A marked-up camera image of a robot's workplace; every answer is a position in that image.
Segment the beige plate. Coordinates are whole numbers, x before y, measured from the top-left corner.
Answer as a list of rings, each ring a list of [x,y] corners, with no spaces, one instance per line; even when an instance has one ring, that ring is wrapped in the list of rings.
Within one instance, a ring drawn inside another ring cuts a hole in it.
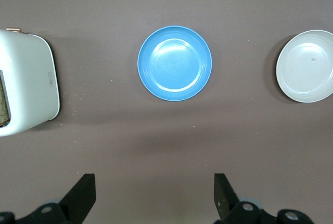
[[[281,50],[276,78],[282,92],[301,103],[321,101],[333,94],[333,33],[309,30],[292,38]]]

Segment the brown bread slice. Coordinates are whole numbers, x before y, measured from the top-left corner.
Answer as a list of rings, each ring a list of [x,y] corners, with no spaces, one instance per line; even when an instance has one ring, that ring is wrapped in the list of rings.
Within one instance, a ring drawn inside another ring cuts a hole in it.
[[[4,75],[0,70],[0,128],[9,124],[11,119]]]

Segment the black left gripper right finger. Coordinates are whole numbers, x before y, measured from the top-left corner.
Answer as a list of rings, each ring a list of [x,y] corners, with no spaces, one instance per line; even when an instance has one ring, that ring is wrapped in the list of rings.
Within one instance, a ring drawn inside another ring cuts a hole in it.
[[[223,173],[214,174],[214,203],[220,217],[214,224],[310,224],[309,216],[300,211],[282,209],[272,216],[254,203],[241,201]]]

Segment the blue plate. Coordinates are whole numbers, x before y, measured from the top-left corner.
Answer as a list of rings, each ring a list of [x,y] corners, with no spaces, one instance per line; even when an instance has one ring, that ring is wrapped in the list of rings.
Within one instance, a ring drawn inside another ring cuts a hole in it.
[[[145,88],[171,102],[199,94],[209,81],[212,66],[207,42],[194,30],[178,25],[151,33],[137,57],[138,75]]]

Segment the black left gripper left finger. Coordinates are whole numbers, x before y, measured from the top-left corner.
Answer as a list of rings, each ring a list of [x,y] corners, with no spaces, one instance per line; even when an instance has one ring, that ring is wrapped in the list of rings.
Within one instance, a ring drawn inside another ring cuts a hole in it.
[[[25,217],[0,212],[0,224],[82,224],[96,202],[94,174],[84,174],[58,203],[47,203]]]

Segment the cream white toaster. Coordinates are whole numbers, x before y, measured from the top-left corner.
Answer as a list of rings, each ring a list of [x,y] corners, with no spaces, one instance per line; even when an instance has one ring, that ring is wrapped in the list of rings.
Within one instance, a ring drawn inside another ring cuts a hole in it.
[[[9,122],[0,137],[14,135],[54,119],[60,97],[52,50],[40,36],[0,30],[0,77]]]

